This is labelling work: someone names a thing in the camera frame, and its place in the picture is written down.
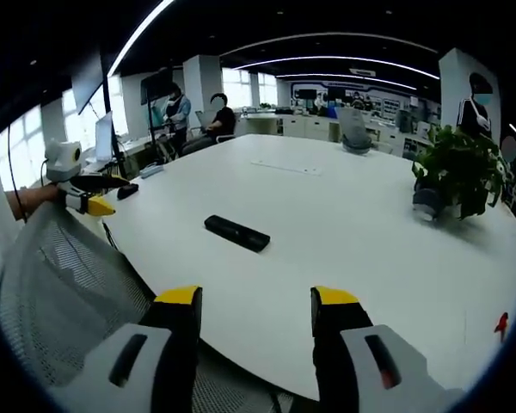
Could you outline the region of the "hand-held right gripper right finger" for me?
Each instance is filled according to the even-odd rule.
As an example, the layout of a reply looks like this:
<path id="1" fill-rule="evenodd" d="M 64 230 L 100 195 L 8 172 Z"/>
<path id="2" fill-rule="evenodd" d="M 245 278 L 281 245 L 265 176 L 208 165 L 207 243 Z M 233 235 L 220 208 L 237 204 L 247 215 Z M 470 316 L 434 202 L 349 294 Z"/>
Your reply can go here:
<path id="1" fill-rule="evenodd" d="M 463 397 L 427 370 L 393 329 L 374 324 L 349 292 L 312 287 L 312 352 L 323 412 L 447 412 Z"/>

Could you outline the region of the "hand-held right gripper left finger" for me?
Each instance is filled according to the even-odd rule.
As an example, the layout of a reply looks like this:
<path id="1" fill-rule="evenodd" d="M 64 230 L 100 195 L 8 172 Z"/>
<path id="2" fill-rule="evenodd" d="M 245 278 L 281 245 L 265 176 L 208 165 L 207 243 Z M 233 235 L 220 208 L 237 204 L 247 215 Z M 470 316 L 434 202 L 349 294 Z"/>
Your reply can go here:
<path id="1" fill-rule="evenodd" d="M 86 356 L 66 386 L 69 412 L 189 412 L 201 326 L 202 289 L 157 295 L 136 324 L 125 324 Z"/>

